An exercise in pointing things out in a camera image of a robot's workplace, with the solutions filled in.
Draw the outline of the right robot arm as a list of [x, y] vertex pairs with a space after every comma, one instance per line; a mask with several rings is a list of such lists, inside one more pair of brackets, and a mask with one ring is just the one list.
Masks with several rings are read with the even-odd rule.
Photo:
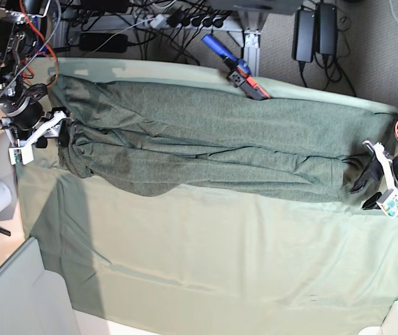
[[31, 83], [31, 64], [37, 57], [57, 57], [50, 47], [53, 35], [38, 28], [47, 15], [53, 16], [56, 30], [62, 19], [59, 1], [0, 1], [5, 16], [0, 19], [0, 128], [11, 144], [19, 147], [26, 141], [40, 149], [50, 138], [58, 138], [68, 119], [63, 108], [45, 112], [40, 100], [57, 80], [54, 73], [47, 83]]

